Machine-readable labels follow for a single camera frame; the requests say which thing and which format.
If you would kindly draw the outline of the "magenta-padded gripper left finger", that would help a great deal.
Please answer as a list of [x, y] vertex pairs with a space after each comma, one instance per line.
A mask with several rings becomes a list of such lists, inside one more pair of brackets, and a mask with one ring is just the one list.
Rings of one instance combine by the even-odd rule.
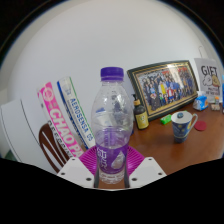
[[79, 158], [71, 158], [59, 171], [58, 176], [85, 188], [99, 186], [96, 147], [88, 149]]

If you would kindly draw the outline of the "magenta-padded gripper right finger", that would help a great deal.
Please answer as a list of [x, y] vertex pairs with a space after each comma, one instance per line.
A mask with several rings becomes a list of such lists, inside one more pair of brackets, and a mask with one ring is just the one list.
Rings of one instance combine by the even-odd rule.
[[153, 157], [144, 157], [132, 147], [128, 147], [124, 184], [126, 188], [139, 188], [166, 176]]

